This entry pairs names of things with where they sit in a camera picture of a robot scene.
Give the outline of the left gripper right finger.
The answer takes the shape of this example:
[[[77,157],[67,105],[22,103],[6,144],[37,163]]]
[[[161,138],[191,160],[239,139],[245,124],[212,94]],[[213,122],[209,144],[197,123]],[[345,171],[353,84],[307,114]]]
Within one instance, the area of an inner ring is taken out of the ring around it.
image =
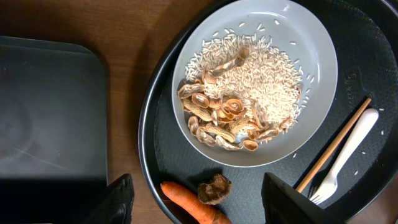
[[[341,223],[273,173],[264,174],[261,195],[266,224]]]

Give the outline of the grey plate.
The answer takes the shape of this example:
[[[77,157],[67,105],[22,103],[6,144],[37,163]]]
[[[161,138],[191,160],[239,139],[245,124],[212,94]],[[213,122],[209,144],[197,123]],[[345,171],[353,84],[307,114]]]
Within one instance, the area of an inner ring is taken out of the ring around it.
[[[330,37],[314,3],[245,0],[217,2],[200,14],[183,38],[172,77],[172,103],[181,132],[191,147],[203,156],[226,166],[257,167],[278,161],[302,147],[318,130],[333,102],[338,83],[336,42]],[[254,152],[227,152],[198,141],[187,128],[188,114],[182,110],[177,90],[182,86],[187,63],[205,40],[226,35],[231,28],[239,35],[265,36],[271,44],[287,52],[295,68],[303,68],[300,82],[302,112],[298,123],[286,134],[262,143]]]

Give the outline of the pile of rice and shells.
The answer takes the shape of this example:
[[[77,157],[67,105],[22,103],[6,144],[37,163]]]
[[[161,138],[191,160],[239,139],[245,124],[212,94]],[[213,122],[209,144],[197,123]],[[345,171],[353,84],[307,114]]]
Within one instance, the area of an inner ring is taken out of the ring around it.
[[[256,152],[302,125],[304,78],[262,22],[205,21],[175,64],[175,117],[197,149]]]

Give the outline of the wooden chopstick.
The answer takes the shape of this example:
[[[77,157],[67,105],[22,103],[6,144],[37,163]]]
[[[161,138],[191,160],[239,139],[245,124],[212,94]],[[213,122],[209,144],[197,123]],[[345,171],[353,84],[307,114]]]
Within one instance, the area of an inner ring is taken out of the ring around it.
[[[371,98],[367,98],[364,103],[357,109],[357,111],[352,115],[352,117],[348,120],[348,122],[344,125],[342,130],[338,133],[336,138],[331,142],[331,144],[326,148],[324,153],[320,156],[319,160],[316,161],[314,166],[307,172],[306,176],[303,178],[301,183],[296,187],[296,191],[302,192],[305,187],[310,183],[310,181],[314,178],[315,174],[320,170],[322,165],[326,162],[326,160],[331,156],[331,154],[338,147],[343,138],[347,135],[348,131],[352,128],[355,122],[359,119],[360,115],[363,111],[368,107],[371,102]]]

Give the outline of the orange carrot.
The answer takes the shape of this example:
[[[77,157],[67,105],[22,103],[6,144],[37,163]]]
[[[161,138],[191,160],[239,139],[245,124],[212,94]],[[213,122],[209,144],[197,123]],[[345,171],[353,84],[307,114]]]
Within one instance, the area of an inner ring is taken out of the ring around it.
[[[160,184],[164,195],[182,207],[200,224],[232,224],[229,218],[212,207],[200,202],[198,197],[180,184],[165,181]]]

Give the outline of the white plastic fork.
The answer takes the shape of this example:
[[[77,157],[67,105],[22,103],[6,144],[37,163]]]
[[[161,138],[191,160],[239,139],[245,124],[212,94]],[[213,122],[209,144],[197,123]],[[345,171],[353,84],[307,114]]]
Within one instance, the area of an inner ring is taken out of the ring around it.
[[[310,201],[319,205],[326,199],[330,198],[338,188],[337,176],[343,168],[349,157],[354,153],[364,138],[375,125],[379,118],[379,112],[374,109],[366,109],[356,122],[352,132],[350,133],[345,145],[340,151],[335,163],[332,165],[329,173],[323,179],[319,188],[310,197]]]

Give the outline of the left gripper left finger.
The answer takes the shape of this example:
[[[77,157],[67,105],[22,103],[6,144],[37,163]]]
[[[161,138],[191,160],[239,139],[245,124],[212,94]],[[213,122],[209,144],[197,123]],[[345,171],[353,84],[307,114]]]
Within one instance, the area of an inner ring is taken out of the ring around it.
[[[120,176],[90,202],[91,208],[81,223],[130,224],[134,196],[131,174]]]

